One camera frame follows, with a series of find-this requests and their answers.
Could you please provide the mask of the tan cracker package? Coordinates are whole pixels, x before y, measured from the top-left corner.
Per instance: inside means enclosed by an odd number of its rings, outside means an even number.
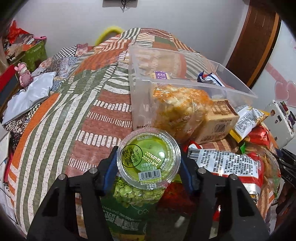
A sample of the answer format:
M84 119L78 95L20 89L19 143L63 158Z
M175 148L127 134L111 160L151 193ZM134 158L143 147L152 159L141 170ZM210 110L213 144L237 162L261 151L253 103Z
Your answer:
M225 138L239 120L239 115L227 99L214 99L203 122L191 135L197 144L219 141Z

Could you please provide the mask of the clear plastic storage bin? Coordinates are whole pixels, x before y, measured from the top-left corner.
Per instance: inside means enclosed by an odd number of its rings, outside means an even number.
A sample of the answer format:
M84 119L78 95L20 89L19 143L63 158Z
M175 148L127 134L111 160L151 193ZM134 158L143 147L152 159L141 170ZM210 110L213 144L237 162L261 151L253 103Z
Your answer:
M189 118L201 118L209 101L227 99L232 107L252 105L257 96L222 64L198 53L132 45L128 78L133 129L155 126L166 116L161 106L181 104Z

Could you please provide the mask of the small black wall monitor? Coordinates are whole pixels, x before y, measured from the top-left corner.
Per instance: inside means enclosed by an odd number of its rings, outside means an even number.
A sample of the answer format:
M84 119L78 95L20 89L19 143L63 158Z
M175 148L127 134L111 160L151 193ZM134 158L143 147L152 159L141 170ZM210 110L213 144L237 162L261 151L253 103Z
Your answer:
M120 7L120 8L136 8L137 2L134 0L122 1L122 0L104 0L102 2L103 8Z

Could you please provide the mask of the pink plush toy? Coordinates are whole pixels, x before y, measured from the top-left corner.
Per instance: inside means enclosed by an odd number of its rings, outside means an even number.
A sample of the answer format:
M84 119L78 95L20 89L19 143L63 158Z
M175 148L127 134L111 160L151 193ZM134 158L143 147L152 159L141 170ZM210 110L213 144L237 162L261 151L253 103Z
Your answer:
M33 81L30 71L27 68L26 63L18 63L15 66L15 71L18 73L20 86L22 88L27 88Z

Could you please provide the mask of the yellow white snack bag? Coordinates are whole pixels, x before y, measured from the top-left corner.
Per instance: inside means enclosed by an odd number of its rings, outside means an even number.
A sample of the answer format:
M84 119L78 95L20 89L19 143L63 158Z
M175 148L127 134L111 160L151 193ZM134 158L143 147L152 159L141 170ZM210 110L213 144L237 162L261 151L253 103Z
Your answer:
M241 142L253 128L269 116L268 112L249 105L237 106L234 111L239 115L239 119L229 134L237 143Z

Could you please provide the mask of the green peas snack bag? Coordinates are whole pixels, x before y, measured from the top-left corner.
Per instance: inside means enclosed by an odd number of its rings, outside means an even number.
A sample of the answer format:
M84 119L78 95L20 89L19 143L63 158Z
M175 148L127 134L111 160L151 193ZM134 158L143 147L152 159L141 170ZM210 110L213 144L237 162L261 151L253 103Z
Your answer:
M179 175L168 187L141 190L117 176L111 191L101 199L114 240L169 240L185 217L172 209L180 191Z

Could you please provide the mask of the yellow curved tube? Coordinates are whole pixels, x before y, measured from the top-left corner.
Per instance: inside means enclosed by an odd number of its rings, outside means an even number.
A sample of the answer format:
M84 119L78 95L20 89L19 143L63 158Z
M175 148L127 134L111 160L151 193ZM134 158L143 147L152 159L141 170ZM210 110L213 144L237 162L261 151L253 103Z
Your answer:
M109 39L110 37L116 36L118 34L121 34L122 32L124 32L124 29L122 29L121 27L118 26L110 26L107 27L97 38L97 40L95 41L95 46L101 44L102 42L104 42L105 40Z

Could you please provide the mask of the green jelly cup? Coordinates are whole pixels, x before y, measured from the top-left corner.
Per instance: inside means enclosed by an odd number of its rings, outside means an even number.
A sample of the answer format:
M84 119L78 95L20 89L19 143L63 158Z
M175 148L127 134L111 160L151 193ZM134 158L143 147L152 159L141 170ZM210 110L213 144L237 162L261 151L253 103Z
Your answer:
M179 171L181 150L166 131L139 128L119 144L116 164L120 177L132 187L165 188Z

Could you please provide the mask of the green storage box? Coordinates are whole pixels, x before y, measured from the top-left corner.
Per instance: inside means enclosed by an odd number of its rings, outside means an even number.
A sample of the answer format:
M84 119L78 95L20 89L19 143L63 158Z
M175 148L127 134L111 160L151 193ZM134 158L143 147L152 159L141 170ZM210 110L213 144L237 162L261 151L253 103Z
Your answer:
M38 66L47 59L45 41L41 40L36 44L24 44L15 51L16 59L26 63L30 72L33 72Z

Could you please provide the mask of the white blue chip bag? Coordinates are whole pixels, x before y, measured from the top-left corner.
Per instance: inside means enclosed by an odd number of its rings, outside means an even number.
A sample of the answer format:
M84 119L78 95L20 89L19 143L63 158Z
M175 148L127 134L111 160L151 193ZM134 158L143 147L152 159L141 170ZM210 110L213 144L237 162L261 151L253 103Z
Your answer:
M213 73L205 74L204 71L198 75L197 81L200 83L213 84L225 87L224 83Z

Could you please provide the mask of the red white barcode snack bag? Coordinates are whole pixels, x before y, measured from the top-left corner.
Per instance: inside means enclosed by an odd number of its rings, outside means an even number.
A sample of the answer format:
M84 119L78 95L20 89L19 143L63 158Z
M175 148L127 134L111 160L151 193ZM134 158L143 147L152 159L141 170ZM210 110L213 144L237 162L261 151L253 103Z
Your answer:
M264 181L264 163L257 154L202 149L198 144L191 143L187 156L195 160L198 167L205 168L214 175L238 176L253 201L258 202Z

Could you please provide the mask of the clear bag orange snacks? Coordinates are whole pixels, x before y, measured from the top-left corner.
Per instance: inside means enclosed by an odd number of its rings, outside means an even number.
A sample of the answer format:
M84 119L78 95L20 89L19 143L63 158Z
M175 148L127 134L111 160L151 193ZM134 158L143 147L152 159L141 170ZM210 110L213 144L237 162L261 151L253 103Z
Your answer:
M264 165L264 180L268 187L276 194L280 185L280 167L273 153L265 146L244 142L240 147L242 154L247 154L253 159L259 158Z

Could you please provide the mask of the red plastic bag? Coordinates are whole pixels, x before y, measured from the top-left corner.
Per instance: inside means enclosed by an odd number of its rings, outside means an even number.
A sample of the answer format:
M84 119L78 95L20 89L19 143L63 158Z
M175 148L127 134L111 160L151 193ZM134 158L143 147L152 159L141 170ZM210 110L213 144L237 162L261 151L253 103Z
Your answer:
M11 44L13 44L15 42L15 40L17 39L17 37L21 34L29 34L29 32L27 32L21 28L18 28L16 26L16 21L13 20L12 24L10 25L9 32L8 32L6 38L8 39L8 41Z

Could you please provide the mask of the orange puffed snack bag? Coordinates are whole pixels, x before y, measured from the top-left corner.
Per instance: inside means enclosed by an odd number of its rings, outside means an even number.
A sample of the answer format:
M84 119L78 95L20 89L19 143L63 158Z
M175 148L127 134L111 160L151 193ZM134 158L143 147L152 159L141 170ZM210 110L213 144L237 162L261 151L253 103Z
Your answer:
M152 99L152 127L166 131L179 144L191 137L213 105L206 91L173 85L157 86Z

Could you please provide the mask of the red shoe box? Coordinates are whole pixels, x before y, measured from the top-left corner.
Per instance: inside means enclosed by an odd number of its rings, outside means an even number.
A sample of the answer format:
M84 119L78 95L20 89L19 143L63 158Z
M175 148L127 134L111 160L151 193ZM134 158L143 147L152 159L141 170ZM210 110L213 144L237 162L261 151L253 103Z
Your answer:
M0 78L0 92L4 91L6 87L18 85L18 79L16 77L15 65L10 65L4 71Z

